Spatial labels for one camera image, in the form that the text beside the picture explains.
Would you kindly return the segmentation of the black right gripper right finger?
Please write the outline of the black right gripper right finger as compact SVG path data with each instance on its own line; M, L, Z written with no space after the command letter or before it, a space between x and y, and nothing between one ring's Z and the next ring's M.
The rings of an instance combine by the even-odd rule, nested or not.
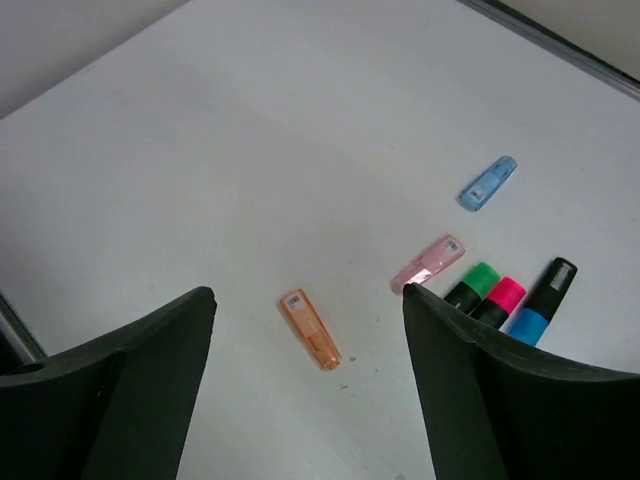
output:
M639 378L515 340L426 288L406 338L439 479L635 479Z

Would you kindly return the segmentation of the orange correction tape dispenser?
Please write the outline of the orange correction tape dispenser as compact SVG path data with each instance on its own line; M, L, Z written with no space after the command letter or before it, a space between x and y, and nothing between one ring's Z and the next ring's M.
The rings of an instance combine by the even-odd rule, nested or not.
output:
M341 354L305 291L286 293L280 307L318 366L335 370L341 364Z

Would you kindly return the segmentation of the pink cap black highlighter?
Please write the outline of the pink cap black highlighter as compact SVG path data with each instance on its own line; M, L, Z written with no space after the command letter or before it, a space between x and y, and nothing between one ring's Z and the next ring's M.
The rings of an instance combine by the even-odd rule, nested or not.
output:
M502 278L470 316L499 329L526 295L526 289L509 277Z

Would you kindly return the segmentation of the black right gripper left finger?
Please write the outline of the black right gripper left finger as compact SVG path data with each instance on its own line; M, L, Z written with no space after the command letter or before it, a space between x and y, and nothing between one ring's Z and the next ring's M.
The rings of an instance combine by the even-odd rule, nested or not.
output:
M216 308L197 287L48 356L3 301L2 478L176 478Z

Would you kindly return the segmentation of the green cap black highlighter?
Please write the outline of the green cap black highlighter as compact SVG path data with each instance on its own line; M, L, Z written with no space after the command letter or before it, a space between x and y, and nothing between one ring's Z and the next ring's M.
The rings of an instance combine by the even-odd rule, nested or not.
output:
M444 296L443 300L457 310L470 314L501 280L501 275L489 264L480 262Z

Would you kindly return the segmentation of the blue cap black highlighter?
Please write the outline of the blue cap black highlighter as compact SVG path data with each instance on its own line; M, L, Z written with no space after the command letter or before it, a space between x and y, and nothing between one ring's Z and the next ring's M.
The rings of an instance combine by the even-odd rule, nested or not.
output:
M524 302L508 335L536 346L564 300L578 268L562 257L550 262Z

